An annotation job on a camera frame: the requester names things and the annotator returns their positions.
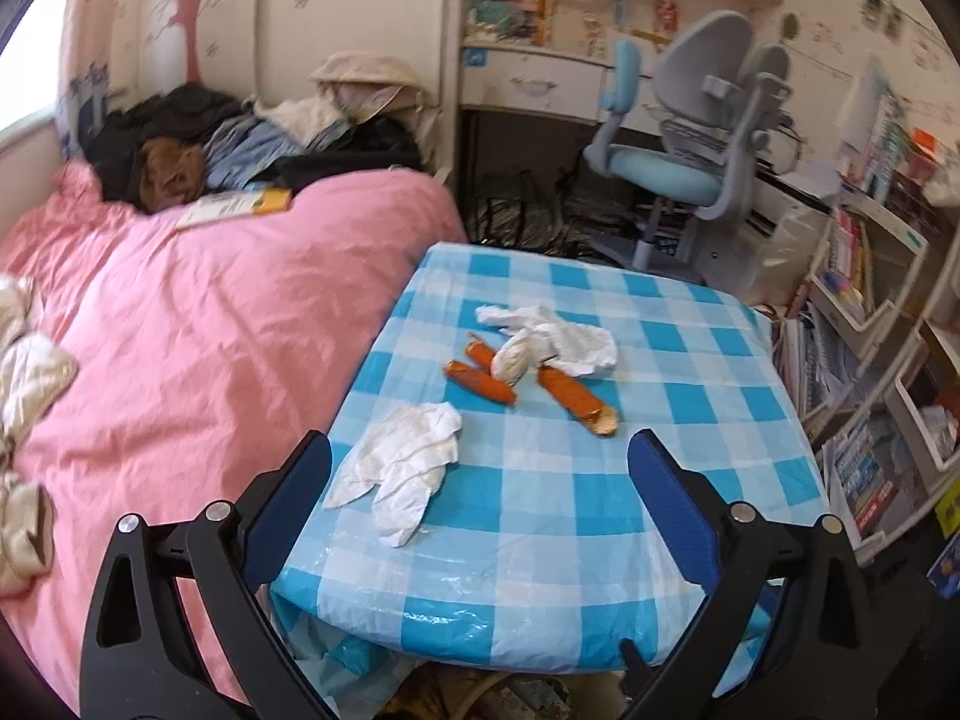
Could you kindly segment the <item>white tissue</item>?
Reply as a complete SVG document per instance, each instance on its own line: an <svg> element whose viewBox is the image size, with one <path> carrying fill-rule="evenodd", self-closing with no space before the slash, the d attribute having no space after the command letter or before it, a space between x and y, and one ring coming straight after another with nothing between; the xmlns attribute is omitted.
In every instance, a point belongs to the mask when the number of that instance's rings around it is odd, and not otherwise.
<svg viewBox="0 0 960 720"><path fill-rule="evenodd" d="M395 408L366 427L338 465L322 507L352 504L374 491L374 528L382 543L402 548L420 528L449 465L459 461L462 416L450 403Z"/></svg>
<svg viewBox="0 0 960 720"><path fill-rule="evenodd" d="M530 367L550 366L580 379L617 366L619 348L607 332L596 325L562 319L546 305L501 309L480 305L475 318L482 325L498 328L506 340L519 332L530 333Z"/></svg>

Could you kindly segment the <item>orange peel with white pith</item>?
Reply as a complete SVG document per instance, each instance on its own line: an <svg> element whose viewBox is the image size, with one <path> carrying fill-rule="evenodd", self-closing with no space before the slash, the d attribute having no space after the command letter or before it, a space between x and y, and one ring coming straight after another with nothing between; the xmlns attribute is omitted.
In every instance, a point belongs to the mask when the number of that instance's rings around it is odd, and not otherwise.
<svg viewBox="0 0 960 720"><path fill-rule="evenodd" d="M490 346L477 333L470 333L466 355L482 371L512 387L529 370L530 333L527 330L519 330L498 349Z"/></svg>

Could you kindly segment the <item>pink duvet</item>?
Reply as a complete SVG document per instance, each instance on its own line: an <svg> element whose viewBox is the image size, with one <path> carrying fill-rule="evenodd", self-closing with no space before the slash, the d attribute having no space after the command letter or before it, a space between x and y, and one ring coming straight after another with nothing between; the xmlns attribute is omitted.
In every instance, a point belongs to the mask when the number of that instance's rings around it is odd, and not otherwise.
<svg viewBox="0 0 960 720"><path fill-rule="evenodd" d="M464 236L451 194L407 169L314 182L275 215L180 219L108 202L68 163L3 239L3 270L34 283L78 366L13 457L52 500L52 569L2 605L67 704L117 520L236 499L331 426L425 252Z"/></svg>

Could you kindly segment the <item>white bookshelf with books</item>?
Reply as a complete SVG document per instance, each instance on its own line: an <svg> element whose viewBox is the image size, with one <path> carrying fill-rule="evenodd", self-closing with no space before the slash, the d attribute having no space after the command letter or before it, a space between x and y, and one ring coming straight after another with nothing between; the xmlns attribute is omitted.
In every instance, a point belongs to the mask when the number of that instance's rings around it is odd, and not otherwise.
<svg viewBox="0 0 960 720"><path fill-rule="evenodd" d="M958 505L958 149L908 110L867 55L782 324L781 372L862 566Z"/></svg>

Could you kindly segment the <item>cream clothes on bed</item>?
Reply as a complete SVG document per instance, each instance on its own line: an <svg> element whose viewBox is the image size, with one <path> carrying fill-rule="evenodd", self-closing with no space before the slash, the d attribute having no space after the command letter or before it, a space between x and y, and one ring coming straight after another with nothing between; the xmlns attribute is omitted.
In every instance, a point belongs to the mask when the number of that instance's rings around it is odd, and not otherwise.
<svg viewBox="0 0 960 720"><path fill-rule="evenodd" d="M31 589L53 562L53 504L41 483L14 469L31 429L78 366L36 328L39 298L29 278L2 275L2 596Z"/></svg>

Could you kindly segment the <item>blue checkered tablecloth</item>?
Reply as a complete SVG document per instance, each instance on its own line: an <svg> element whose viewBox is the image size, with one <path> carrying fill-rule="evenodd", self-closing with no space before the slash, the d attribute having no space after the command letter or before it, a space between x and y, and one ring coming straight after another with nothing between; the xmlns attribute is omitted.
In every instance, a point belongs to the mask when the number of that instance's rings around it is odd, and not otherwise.
<svg viewBox="0 0 960 720"><path fill-rule="evenodd" d="M607 330L619 350L590 390L619 415L591 434L526 377L514 406L444 377L483 305L544 305ZM316 509L272 585L280 628L313 679L325 658L363 678L409 658L501 671L620 665L633 640L669 653L701 601L626 472L649 429L726 500L809 525L827 509L811 446L771 361L768 320L729 294L544 255L428 250L331 429L345 455L395 408L459 411L459 458L420 530L393 548L371 505Z"/></svg>

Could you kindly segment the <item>clear plastic bag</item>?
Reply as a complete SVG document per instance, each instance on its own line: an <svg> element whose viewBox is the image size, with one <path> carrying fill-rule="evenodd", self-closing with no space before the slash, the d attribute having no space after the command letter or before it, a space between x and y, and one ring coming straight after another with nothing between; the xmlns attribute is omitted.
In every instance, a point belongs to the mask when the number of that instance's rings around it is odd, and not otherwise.
<svg viewBox="0 0 960 720"><path fill-rule="evenodd" d="M742 299L747 304L788 307L807 278L830 216L810 208L789 210L750 260Z"/></svg>

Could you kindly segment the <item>yellow book on bed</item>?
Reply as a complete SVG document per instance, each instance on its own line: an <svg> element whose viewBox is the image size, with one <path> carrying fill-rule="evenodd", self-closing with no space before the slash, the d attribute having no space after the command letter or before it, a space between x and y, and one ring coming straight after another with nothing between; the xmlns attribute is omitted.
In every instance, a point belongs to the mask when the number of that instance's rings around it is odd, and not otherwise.
<svg viewBox="0 0 960 720"><path fill-rule="evenodd" d="M181 231L181 229L208 226L220 221L283 213L290 208L292 198L293 193L288 188L263 188L203 195L187 207L174 227Z"/></svg>

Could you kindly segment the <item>pile of dark clothes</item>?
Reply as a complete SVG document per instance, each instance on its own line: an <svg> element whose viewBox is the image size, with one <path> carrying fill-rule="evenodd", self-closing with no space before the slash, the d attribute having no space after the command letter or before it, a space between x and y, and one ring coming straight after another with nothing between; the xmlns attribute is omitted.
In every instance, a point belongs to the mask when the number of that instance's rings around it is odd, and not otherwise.
<svg viewBox="0 0 960 720"><path fill-rule="evenodd" d="M432 112L353 124L319 93L267 107L187 83L107 114L83 158L106 200L156 215L210 192L299 193L348 172L420 171Z"/></svg>

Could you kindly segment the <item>blue grey desk chair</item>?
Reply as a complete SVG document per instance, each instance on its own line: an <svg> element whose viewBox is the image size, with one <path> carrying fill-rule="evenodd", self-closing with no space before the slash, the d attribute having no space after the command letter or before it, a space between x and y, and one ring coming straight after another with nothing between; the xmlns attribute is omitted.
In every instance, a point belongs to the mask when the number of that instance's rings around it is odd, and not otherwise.
<svg viewBox="0 0 960 720"><path fill-rule="evenodd" d="M613 49L613 86L601 94L607 114L584 150L590 169L652 195L652 208L629 241L610 234L590 249L626 270L696 283L691 266L656 249L664 208L686 206L707 223L740 223L754 204L758 155L770 135L793 125L782 105L793 94L791 60L775 43L754 44L747 16L715 10L667 46L652 73L652 93L667 117L662 148L636 148L615 137L640 100L641 52L630 39Z"/></svg>

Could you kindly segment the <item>pink window curtain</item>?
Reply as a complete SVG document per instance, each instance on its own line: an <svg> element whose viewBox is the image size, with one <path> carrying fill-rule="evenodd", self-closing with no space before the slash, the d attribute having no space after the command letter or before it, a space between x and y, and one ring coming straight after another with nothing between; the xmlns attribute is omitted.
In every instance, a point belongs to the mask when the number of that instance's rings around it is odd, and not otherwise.
<svg viewBox="0 0 960 720"><path fill-rule="evenodd" d="M67 0L55 125L64 160L85 154L137 70L140 0Z"/></svg>

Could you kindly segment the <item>beige bag on bed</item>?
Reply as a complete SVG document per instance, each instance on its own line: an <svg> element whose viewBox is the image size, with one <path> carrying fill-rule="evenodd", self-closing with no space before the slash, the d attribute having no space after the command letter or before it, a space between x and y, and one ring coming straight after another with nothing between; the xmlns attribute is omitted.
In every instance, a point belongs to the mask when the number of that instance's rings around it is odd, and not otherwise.
<svg viewBox="0 0 960 720"><path fill-rule="evenodd" d="M336 52L309 73L319 96L353 124L376 115L433 110L436 99L409 62L371 52Z"/></svg>

